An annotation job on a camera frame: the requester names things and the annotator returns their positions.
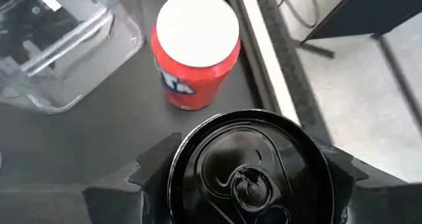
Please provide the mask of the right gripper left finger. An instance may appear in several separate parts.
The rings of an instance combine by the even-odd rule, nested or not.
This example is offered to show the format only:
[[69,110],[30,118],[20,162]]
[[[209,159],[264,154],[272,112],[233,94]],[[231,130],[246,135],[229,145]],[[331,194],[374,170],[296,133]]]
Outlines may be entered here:
[[83,191],[91,224],[167,224],[167,179],[182,142],[174,132]]

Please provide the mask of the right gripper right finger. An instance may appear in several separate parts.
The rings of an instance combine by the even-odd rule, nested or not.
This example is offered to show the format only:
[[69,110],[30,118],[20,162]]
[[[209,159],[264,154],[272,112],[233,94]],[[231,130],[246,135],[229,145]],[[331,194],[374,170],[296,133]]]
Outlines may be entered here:
[[422,224],[422,182],[406,182],[319,144],[334,187],[333,224]]

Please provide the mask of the white Celsius can black lid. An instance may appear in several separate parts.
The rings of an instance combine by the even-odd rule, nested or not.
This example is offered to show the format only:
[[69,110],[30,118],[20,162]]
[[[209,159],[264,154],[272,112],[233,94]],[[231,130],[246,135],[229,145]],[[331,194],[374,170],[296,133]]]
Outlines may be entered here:
[[172,224],[333,224],[327,160],[303,129],[263,109],[210,117],[177,148]]

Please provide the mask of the red Fanta soda can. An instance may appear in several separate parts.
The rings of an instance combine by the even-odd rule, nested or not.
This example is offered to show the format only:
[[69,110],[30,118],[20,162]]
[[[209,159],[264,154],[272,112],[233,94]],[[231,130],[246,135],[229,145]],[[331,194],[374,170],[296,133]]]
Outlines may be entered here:
[[224,0],[167,0],[150,45],[166,99],[199,110],[213,102],[237,62],[239,21]]

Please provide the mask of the clear plastic bin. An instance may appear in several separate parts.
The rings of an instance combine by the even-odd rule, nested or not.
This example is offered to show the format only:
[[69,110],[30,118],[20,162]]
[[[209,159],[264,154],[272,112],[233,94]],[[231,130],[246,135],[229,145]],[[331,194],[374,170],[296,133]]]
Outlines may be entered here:
[[142,0],[0,0],[0,106],[65,112],[144,40]]

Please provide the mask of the black divider panel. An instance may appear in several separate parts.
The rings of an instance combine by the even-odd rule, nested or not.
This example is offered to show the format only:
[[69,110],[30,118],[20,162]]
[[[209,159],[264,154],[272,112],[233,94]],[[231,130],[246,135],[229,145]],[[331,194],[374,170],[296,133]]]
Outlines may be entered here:
[[299,47],[332,59],[332,50],[307,42],[363,34],[376,38],[389,33],[421,11],[422,0],[341,0],[315,29],[299,42]]

